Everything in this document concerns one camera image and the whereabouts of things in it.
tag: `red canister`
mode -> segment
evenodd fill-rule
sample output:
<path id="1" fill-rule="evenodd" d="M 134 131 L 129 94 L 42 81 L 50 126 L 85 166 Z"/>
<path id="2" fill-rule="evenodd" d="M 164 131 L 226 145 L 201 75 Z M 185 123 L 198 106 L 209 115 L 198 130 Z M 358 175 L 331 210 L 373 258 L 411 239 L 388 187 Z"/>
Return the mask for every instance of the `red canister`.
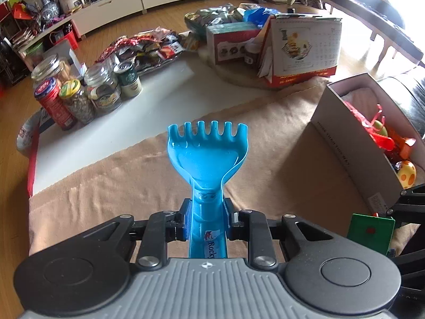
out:
<path id="1" fill-rule="evenodd" d="M 65 108 L 59 98 L 60 82 L 49 78 L 34 91 L 34 97 L 46 109 L 52 119 L 64 130 L 72 128 L 77 119 Z"/>

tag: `wooden floor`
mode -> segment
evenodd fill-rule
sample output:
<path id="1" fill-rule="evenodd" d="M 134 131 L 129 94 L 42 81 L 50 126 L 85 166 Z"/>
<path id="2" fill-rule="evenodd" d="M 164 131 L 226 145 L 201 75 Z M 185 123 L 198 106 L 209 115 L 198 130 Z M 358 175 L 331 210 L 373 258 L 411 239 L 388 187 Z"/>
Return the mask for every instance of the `wooden floor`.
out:
<path id="1" fill-rule="evenodd" d="M 132 15 L 110 23 L 87 35 L 76 51 L 80 61 L 92 65 L 101 52 L 117 37 L 133 35 L 157 26 L 177 32 L 185 31 L 183 16 L 202 7 L 220 6 L 227 2 L 238 5 L 248 0 L 190 0 L 154 8 L 146 15 Z M 273 7 L 284 11 L 285 5 Z M 297 12 L 312 9 L 297 6 Z M 342 49 L 337 74 L 333 80 L 370 72 L 375 78 L 401 73 L 413 67 L 402 55 L 391 59 L 392 49 L 378 66 L 376 64 L 383 40 L 369 40 L 370 31 L 357 20 L 334 10 L 343 17 Z M 26 78 L 8 89 L 0 98 L 0 318 L 12 319 L 22 313 L 14 292 L 12 277 L 16 266 L 28 254 L 28 197 L 26 192 L 28 159 L 16 151 L 16 135 L 25 120 L 38 108 L 32 96 L 31 79 Z"/>

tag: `blue and white vase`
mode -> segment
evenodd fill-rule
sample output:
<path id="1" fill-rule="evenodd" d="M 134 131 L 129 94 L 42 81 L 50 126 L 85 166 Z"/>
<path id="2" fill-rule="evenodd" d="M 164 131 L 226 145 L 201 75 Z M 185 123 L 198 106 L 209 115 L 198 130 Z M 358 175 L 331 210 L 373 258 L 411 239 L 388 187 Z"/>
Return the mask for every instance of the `blue and white vase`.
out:
<path id="1" fill-rule="evenodd" d="M 41 0 L 43 8 L 41 9 L 41 20 L 48 24 L 53 21 L 54 18 L 58 18 L 60 14 L 59 5 L 56 1 Z"/>

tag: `metal screw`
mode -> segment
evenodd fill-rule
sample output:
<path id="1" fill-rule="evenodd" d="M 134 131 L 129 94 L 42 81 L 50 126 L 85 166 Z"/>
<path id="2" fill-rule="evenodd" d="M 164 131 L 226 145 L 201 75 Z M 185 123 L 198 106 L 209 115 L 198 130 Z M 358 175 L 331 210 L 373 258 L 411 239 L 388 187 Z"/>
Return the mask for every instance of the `metal screw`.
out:
<path id="1" fill-rule="evenodd" d="M 258 266 L 270 267 L 276 264 L 276 260 L 272 257 L 268 257 L 267 255 L 260 255 L 254 259 L 254 263 L 256 263 Z"/>
<path id="2" fill-rule="evenodd" d="M 141 257 L 137 262 L 144 267 L 154 267 L 159 264 L 159 259 L 151 255 L 146 255 L 145 257 Z"/>

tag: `cardboard box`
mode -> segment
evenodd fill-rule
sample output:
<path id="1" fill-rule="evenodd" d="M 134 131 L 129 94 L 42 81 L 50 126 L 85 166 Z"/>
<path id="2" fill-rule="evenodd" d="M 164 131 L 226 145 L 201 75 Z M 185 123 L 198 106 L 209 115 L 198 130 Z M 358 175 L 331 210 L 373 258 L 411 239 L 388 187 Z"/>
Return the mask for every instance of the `cardboard box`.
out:
<path id="1" fill-rule="evenodd" d="M 383 151 L 341 99 L 362 87 L 373 90 L 389 126 L 405 138 L 416 139 L 411 161 L 425 169 L 425 144 L 421 137 L 390 96 L 367 73 L 328 85 L 311 122 L 341 161 L 370 210 L 384 213 L 396 203 L 403 188 Z"/>
<path id="2" fill-rule="evenodd" d="M 245 43 L 260 32 L 253 23 L 239 22 L 207 27 L 207 47 L 211 61 L 219 63 L 244 57 Z"/>
<path id="3" fill-rule="evenodd" d="M 271 87 L 334 75 L 341 42 L 341 18 L 278 14 L 264 25 L 259 77 Z"/>

